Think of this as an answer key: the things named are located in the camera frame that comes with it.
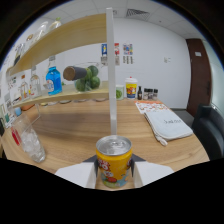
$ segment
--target ceiling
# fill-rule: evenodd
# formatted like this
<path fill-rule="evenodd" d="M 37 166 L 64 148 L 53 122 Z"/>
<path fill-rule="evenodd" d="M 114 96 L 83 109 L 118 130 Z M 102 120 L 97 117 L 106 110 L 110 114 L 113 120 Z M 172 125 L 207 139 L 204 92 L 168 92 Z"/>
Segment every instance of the ceiling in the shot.
<path fill-rule="evenodd" d="M 185 39 L 206 40 L 186 18 L 151 0 L 73 0 L 54 8 L 42 18 L 54 20 L 61 17 L 62 24 L 65 24 L 80 17 L 105 13 L 108 7 L 115 10 L 114 18 L 143 20 L 171 30 Z M 131 16 L 127 16 L 128 10 L 131 11 Z"/>

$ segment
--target white pole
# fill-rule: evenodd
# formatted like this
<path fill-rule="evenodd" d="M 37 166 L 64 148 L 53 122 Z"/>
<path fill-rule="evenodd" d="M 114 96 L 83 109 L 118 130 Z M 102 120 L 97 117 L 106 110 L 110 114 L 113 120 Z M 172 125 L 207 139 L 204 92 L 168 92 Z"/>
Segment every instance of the white pole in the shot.
<path fill-rule="evenodd" d="M 107 23 L 107 62 L 110 100 L 110 125 L 111 135 L 117 134 L 117 100 L 116 100 L 116 79 L 115 79 L 115 53 L 114 53 L 114 24 L 113 9 L 106 9 Z"/>

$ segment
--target office chair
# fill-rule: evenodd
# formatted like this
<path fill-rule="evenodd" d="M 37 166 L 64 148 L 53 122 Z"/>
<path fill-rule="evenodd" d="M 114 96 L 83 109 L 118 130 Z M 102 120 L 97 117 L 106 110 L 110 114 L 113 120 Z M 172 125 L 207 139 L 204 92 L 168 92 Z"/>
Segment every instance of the office chair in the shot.
<path fill-rule="evenodd" d="M 200 104 L 192 129 L 210 160 L 224 157 L 224 119 L 215 109 Z"/>

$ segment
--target drinking glass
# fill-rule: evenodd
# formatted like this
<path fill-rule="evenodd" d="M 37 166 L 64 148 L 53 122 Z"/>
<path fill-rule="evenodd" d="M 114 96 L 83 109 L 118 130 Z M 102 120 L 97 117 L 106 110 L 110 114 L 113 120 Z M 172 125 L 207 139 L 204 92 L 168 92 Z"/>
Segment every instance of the drinking glass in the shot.
<path fill-rule="evenodd" d="M 43 161 L 45 159 L 44 147 L 26 114 L 23 113 L 17 117 L 12 126 L 21 139 L 24 152 L 35 162 Z"/>

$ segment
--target green fruit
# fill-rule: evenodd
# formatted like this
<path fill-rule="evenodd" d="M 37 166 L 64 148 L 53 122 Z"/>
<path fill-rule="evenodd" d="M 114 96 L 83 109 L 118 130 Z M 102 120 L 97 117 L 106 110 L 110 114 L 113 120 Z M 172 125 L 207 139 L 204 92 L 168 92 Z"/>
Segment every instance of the green fruit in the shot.
<path fill-rule="evenodd" d="M 75 82 L 75 87 L 78 91 L 80 92 L 84 92 L 85 91 L 85 78 L 82 78 L 82 79 L 78 79 L 76 82 Z"/>
<path fill-rule="evenodd" d="M 97 76 L 98 75 L 99 70 L 98 70 L 98 68 L 96 66 L 90 65 L 88 68 L 91 70 L 92 76 Z"/>
<path fill-rule="evenodd" d="M 122 96 L 122 92 L 120 90 L 116 90 L 116 98 L 119 99 Z"/>
<path fill-rule="evenodd" d="M 92 78 L 92 71 L 89 68 L 86 68 L 85 81 L 90 81 L 91 78 Z"/>
<path fill-rule="evenodd" d="M 91 91 L 92 88 L 91 88 L 91 83 L 90 81 L 86 81 L 85 83 L 85 91 Z"/>
<path fill-rule="evenodd" d="M 97 76 L 93 76 L 90 80 L 91 87 L 96 89 L 100 86 L 100 79 Z"/>

